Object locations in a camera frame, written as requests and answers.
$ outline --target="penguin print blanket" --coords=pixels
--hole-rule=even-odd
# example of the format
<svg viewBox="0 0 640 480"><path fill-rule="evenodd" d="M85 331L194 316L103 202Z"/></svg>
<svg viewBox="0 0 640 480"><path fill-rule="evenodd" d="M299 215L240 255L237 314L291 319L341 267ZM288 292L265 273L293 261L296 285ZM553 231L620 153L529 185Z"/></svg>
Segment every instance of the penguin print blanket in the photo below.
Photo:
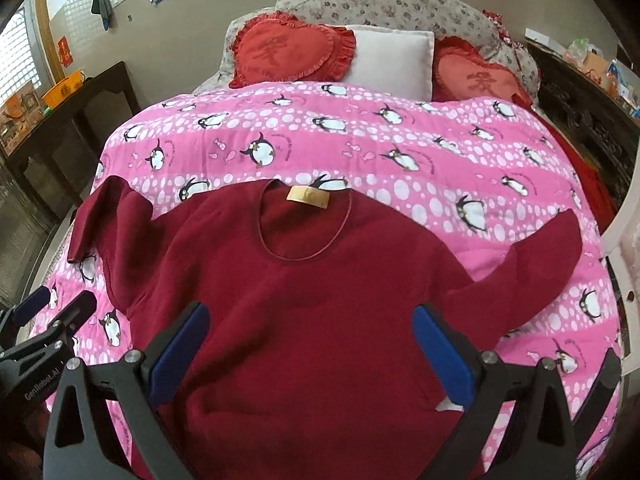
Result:
<svg viewBox="0 0 640 480"><path fill-rule="evenodd" d="M495 268L512 242L571 208L584 248L574 275L496 350L520 364L554 358L575 415L606 349L620 354L620 331L596 222L568 159L545 132L528 112L493 98L429 104L342 84L268 82L180 95L144 110L107 140L94 189L117 174L158 216L196 193L260 178L329 191L352 187L437 234L474 279ZM46 285L52 300L35 332L87 288L98 311L76 335L76 354L96 364L130 349L128 323L108 300L100 256L88 254L74 265L61 258ZM578 471L604 449L617 398L582 451ZM130 455L122 412L110 409ZM512 410L505 404L496 420L485 466Z"/></svg>

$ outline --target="beige tag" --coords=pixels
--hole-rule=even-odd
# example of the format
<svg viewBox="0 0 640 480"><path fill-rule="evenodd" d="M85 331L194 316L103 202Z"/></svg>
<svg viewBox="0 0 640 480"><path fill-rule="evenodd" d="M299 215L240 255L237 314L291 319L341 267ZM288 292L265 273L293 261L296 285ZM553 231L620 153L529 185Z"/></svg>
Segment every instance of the beige tag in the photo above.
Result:
<svg viewBox="0 0 640 480"><path fill-rule="evenodd" d="M287 195L287 200L326 209L329 205L329 192L315 187L293 186Z"/></svg>

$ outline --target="pillow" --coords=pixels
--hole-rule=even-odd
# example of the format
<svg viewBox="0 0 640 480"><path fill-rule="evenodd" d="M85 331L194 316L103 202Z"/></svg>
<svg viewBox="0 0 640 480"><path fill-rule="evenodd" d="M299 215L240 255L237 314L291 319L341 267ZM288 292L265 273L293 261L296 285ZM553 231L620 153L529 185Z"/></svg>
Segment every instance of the pillow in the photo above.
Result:
<svg viewBox="0 0 640 480"><path fill-rule="evenodd" d="M433 56L433 100L464 101L493 96L512 101L517 95L527 105L531 97L516 75L500 63L484 60L468 41L451 36L436 42Z"/></svg>
<svg viewBox="0 0 640 480"><path fill-rule="evenodd" d="M263 81L340 81L355 50L353 32L311 25L277 11L255 16L231 46L236 72L230 88Z"/></svg>
<svg viewBox="0 0 640 480"><path fill-rule="evenodd" d="M431 101L433 33L348 25L356 54L342 81L414 101Z"/></svg>

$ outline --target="white fabric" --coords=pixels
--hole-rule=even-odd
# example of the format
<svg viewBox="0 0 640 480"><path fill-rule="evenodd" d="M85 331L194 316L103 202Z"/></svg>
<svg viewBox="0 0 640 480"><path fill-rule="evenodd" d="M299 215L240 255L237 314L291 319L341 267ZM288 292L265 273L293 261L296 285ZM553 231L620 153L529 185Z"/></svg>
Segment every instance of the white fabric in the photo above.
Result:
<svg viewBox="0 0 640 480"><path fill-rule="evenodd" d="M348 25L356 53L342 81L414 101L431 101L433 33Z"/></svg>

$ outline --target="metal screw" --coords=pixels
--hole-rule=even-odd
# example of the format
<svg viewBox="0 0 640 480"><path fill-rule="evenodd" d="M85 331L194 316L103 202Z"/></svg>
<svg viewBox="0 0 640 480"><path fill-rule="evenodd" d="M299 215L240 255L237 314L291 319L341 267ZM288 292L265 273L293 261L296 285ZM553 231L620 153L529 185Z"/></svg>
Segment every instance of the metal screw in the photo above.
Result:
<svg viewBox="0 0 640 480"><path fill-rule="evenodd" d="M487 350L480 354L482 362L486 365L495 365L498 362L498 354L492 350Z"/></svg>
<svg viewBox="0 0 640 480"><path fill-rule="evenodd" d="M542 367L545 370L555 370L558 365L551 357L542 358Z"/></svg>
<svg viewBox="0 0 640 480"><path fill-rule="evenodd" d="M129 364L137 363L141 357L142 352L140 350L136 350L135 348L133 350L129 350L126 354L124 354L124 360Z"/></svg>
<svg viewBox="0 0 640 480"><path fill-rule="evenodd" d="M72 357L69 361L66 362L66 368L68 370L76 370L80 366L82 361L78 357Z"/></svg>

